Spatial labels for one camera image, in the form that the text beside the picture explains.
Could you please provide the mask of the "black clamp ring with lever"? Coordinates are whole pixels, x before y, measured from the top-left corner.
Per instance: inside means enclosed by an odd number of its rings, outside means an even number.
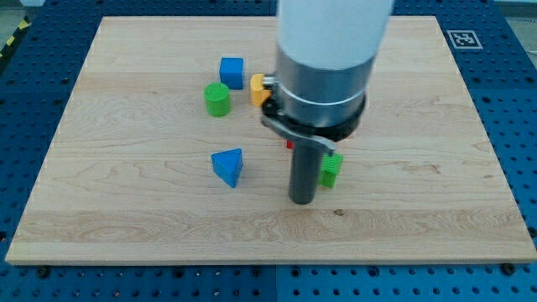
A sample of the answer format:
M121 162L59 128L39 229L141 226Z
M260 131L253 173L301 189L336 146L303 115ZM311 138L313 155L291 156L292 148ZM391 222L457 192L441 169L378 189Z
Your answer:
M333 155L336 142L348 138L358 127L366 105L365 94L359 96L359 106L349 118L330 127L314 127L294 120L284 113L283 103L276 98L276 84L273 76L260 76L261 123L295 146Z

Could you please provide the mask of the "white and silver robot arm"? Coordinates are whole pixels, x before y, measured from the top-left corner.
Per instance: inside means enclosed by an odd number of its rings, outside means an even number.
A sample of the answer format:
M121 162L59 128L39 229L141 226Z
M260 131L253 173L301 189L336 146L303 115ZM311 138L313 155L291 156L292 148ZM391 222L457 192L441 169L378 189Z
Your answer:
M280 0L261 123L294 143L289 198L315 198L326 155L357 128L394 0Z

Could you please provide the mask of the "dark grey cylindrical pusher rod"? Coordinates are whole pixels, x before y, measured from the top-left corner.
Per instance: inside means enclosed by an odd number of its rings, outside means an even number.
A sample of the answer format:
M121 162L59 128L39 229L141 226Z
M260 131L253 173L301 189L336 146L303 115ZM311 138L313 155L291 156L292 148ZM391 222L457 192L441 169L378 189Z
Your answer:
M295 204L307 205L314 200L323 156L319 148L295 143L289 178L289 198Z

